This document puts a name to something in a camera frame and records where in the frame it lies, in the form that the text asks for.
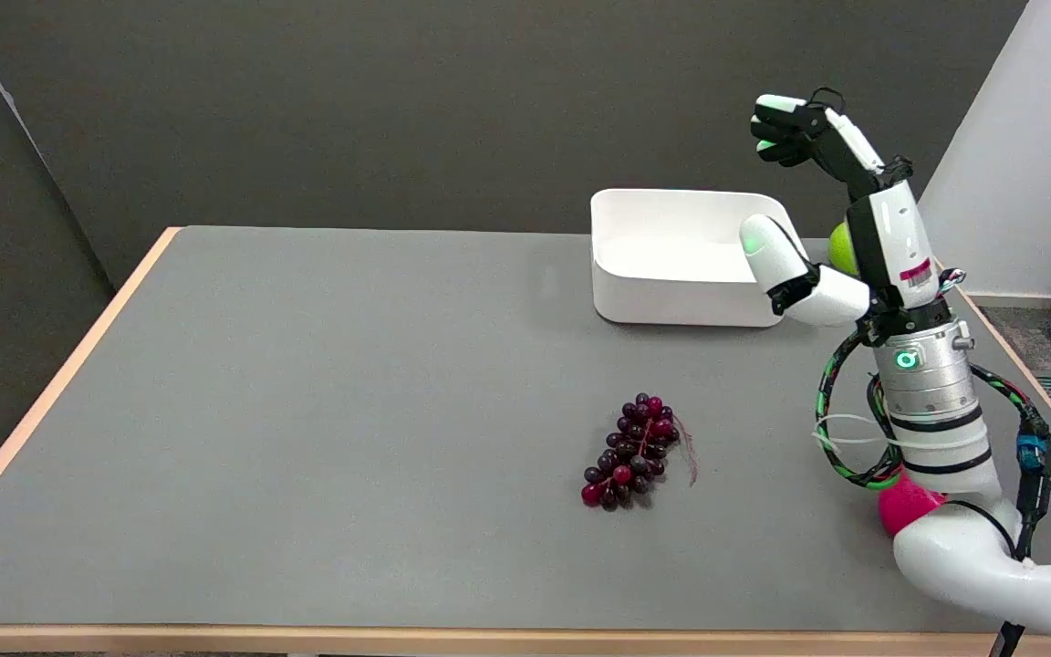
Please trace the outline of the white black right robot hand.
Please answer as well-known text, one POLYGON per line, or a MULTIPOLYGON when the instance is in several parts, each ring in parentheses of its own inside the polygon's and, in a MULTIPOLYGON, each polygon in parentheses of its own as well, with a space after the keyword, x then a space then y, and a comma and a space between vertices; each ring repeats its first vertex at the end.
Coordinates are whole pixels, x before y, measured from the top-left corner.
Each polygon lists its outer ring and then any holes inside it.
POLYGON ((912 163, 881 158, 834 93, 809 99, 765 93, 755 101, 750 130, 764 162, 785 168, 813 162, 844 184, 844 227, 858 271, 848 275, 806 256, 804 246, 771 215, 751 214, 739 241, 756 284, 779 317, 813 326, 856 324, 871 344, 925 331, 951 317, 943 273, 910 187, 912 163))

